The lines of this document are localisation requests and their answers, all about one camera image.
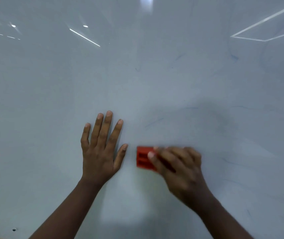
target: fingernail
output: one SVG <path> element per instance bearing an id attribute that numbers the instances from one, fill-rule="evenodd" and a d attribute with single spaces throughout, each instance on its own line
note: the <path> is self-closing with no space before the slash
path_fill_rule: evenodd
<path id="1" fill-rule="evenodd" d="M 152 159 L 154 156 L 155 156 L 155 153 L 154 153 L 154 152 L 149 152 L 149 153 L 147 154 L 147 157 L 148 157 L 149 159 Z"/>

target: dark skin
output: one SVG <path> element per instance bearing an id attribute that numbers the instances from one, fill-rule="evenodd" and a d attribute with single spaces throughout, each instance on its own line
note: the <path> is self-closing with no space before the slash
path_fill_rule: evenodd
<path id="1" fill-rule="evenodd" d="M 123 144 L 114 159 L 116 143 L 123 126 L 119 120 L 108 139 L 112 112 L 103 121 L 99 113 L 88 141 L 91 125 L 81 137 L 83 174 L 69 196 L 32 234 L 30 239 L 73 239 L 102 186 L 120 169 L 128 144 Z M 154 148 L 148 157 L 165 179 L 168 189 L 197 213 L 214 239 L 251 239 L 245 229 L 223 208 L 208 189 L 201 172 L 201 154 L 193 148 Z M 176 172 L 167 169 L 165 159 Z"/>

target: white surface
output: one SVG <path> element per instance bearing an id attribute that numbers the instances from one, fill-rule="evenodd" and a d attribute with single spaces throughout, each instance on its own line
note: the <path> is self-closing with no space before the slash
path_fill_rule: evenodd
<path id="1" fill-rule="evenodd" d="M 210 238 L 135 166 L 137 145 L 172 144 L 202 152 L 213 193 L 254 237 L 284 238 L 284 36 L 231 38 L 283 9 L 0 0 L 0 238 L 27 238 L 64 200 L 81 176 L 83 126 L 107 110 L 130 146 L 78 238 Z M 284 13 L 241 37 L 283 34 Z"/>

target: left hand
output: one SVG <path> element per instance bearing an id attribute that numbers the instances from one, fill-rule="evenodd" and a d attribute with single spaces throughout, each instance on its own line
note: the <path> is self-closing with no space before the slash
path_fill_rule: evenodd
<path id="1" fill-rule="evenodd" d="M 108 133 L 112 121 L 112 112 L 108 111 L 103 121 L 103 114 L 99 113 L 89 142 L 91 125 L 84 127 L 81 147 L 83 154 L 83 175 L 81 180 L 101 188 L 121 167 L 128 144 L 123 144 L 115 160 L 114 150 L 120 135 L 123 120 L 118 120 L 108 140 Z"/>

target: right hand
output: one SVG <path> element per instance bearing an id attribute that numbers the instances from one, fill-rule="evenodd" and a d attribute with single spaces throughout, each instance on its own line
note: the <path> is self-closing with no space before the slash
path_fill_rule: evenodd
<path id="1" fill-rule="evenodd" d="M 149 152 L 148 158 L 165 179 L 170 192 L 197 214 L 207 212 L 215 198 L 201 171 L 201 154 L 193 148 L 155 147 L 154 150 L 156 154 Z M 176 172 L 164 166 L 158 157 Z"/>

